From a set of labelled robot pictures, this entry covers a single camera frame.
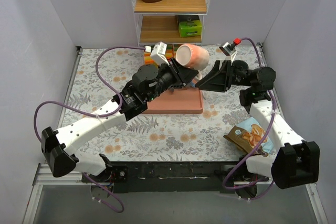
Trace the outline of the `pink mug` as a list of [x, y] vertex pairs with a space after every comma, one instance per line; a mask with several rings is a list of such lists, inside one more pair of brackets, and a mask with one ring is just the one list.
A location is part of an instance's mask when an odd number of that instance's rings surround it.
[[209, 53], [203, 47], [192, 44], [182, 44], [176, 51], [175, 59], [180, 65], [197, 70], [198, 74], [194, 79], [200, 81], [202, 79], [201, 71], [204, 70], [209, 63]]

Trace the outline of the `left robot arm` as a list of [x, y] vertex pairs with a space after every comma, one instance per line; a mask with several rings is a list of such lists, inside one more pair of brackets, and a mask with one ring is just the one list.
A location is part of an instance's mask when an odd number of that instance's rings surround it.
[[120, 95], [115, 95], [87, 116], [68, 126], [53, 130], [48, 127], [41, 133], [41, 150], [54, 177], [63, 177], [77, 171], [94, 175], [100, 182], [111, 178], [108, 159], [79, 151], [88, 141], [108, 129], [131, 120], [148, 108], [148, 103], [170, 87], [189, 84], [198, 71], [181, 66], [175, 59], [159, 67], [143, 65], [132, 76]]

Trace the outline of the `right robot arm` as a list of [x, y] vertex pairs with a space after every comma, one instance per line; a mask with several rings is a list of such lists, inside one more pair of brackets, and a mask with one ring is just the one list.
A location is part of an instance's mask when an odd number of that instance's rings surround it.
[[275, 78], [276, 73], [270, 67], [249, 69], [241, 60], [217, 60], [212, 70], [196, 83], [200, 90], [213, 92], [226, 92], [232, 85], [246, 86], [239, 92], [240, 104], [265, 129], [263, 137], [270, 137], [277, 152], [274, 158], [257, 155], [260, 147], [257, 144], [225, 176], [224, 183], [235, 171], [246, 181], [256, 174], [268, 177], [280, 189], [318, 181], [320, 148], [314, 141], [305, 141], [276, 113], [275, 98], [268, 93]]

